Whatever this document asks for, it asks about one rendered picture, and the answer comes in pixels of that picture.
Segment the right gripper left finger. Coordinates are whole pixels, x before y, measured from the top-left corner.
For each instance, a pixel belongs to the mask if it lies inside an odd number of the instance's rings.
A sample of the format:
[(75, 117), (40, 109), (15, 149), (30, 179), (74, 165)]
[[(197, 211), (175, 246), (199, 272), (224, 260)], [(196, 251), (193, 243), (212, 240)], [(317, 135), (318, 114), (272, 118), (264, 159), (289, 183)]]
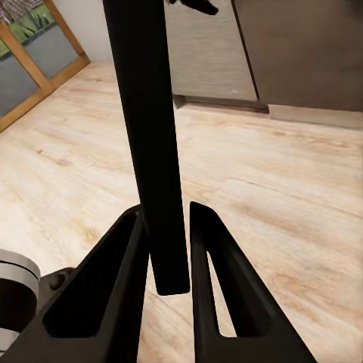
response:
[(136, 204), (0, 354), (0, 363), (136, 363), (149, 255)]

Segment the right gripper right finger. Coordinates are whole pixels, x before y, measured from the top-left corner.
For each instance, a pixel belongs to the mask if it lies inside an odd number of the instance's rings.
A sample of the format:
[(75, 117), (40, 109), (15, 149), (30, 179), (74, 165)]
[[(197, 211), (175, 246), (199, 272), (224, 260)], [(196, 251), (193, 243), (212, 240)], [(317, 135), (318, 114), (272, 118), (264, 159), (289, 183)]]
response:
[[(318, 363), (210, 207), (190, 202), (195, 363)], [(207, 253), (236, 337), (219, 333)]]

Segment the poster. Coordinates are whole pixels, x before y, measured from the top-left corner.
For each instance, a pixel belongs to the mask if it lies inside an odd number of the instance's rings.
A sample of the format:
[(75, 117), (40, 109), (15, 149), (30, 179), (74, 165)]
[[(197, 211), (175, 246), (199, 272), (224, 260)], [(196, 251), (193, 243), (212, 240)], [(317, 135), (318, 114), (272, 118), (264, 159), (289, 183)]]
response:
[(102, 1), (157, 293), (189, 293), (164, 2)]

